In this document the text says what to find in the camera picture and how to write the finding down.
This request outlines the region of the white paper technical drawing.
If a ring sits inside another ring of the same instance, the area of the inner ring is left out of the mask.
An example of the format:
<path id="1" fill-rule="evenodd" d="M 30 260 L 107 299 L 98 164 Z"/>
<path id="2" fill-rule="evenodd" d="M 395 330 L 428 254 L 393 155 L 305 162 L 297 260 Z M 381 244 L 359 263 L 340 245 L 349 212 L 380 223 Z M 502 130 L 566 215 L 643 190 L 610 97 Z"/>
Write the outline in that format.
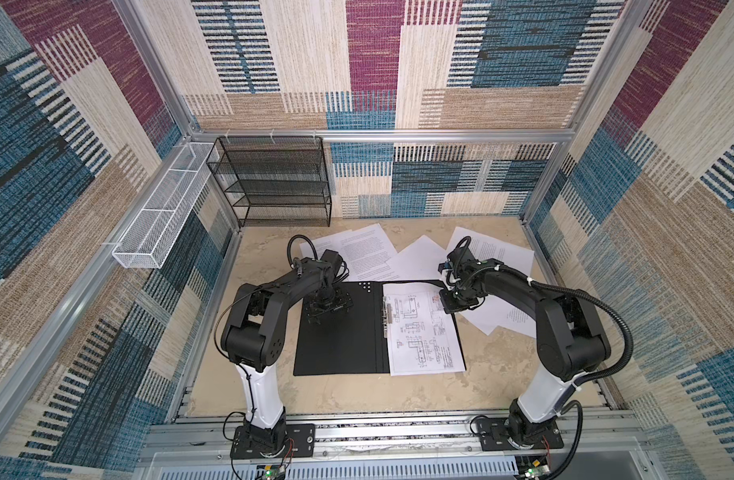
<path id="1" fill-rule="evenodd" d="M 442 287 L 429 281 L 382 285 L 390 374 L 462 373 L 466 365 L 457 324 L 445 312 Z"/>

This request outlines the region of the orange black file folder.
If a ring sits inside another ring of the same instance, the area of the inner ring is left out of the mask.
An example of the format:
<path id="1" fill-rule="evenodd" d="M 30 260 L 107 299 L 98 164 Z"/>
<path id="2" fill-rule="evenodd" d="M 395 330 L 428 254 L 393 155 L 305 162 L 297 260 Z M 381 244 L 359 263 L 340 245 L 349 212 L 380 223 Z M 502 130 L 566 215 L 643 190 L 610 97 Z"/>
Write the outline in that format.
<path id="1" fill-rule="evenodd" d="M 293 375 L 390 374 L 387 315 L 382 285 L 394 282 L 345 282 L 353 305 L 309 323 L 301 313 Z"/>

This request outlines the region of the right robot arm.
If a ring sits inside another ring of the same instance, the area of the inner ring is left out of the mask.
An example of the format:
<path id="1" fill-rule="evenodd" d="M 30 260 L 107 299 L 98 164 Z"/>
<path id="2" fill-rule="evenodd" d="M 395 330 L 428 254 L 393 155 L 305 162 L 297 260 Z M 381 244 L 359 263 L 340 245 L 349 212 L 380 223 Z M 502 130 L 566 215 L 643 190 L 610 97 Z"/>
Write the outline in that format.
<path id="1" fill-rule="evenodd" d="M 471 237 L 463 237 L 438 265 L 446 283 L 442 305 L 454 314 L 496 297 L 534 320 L 540 366 L 504 421 L 509 443 L 531 448 L 554 430 L 556 418 L 583 384 L 628 365 L 633 334 L 602 300 L 584 290 L 536 281 L 501 260 L 479 260 L 470 250 L 471 242 Z"/>

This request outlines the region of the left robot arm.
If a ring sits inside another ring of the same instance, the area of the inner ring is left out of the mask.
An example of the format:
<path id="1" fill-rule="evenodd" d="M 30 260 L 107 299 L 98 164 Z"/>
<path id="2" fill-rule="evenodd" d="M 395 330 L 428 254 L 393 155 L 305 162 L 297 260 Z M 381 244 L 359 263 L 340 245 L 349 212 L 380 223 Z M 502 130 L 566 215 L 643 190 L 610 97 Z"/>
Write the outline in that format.
<path id="1" fill-rule="evenodd" d="M 263 456 L 290 444 L 286 413 L 277 383 L 276 363 L 286 339 L 288 312 L 299 301 L 313 302 L 316 315 L 348 308 L 350 297 L 340 284 L 349 268 L 341 254 L 313 251 L 297 258 L 287 253 L 290 270 L 259 285 L 243 284 L 225 311 L 220 337 L 215 344 L 240 375 L 246 411 L 236 440 Z"/>

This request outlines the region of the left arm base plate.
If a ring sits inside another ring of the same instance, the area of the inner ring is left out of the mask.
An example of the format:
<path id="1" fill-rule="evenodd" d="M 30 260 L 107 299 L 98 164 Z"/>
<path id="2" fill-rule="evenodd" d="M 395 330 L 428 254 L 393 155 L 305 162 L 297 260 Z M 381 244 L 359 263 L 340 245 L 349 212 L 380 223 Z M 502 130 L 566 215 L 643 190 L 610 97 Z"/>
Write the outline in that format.
<path id="1" fill-rule="evenodd" d="M 313 423 L 271 429 L 248 424 L 236 428 L 229 456 L 231 460 L 309 458 L 313 456 L 315 439 L 316 426 Z"/>

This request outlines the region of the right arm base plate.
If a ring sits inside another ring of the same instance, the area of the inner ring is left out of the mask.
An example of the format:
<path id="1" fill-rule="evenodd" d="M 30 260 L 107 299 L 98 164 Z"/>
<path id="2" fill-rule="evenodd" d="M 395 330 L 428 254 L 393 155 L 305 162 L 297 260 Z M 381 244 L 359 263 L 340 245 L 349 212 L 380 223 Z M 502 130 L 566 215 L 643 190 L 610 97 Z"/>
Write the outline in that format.
<path id="1" fill-rule="evenodd" d="M 471 432 L 485 452 L 561 449 L 565 446 L 555 420 L 542 423 L 522 421 L 519 417 L 477 415 L 469 423 Z"/>

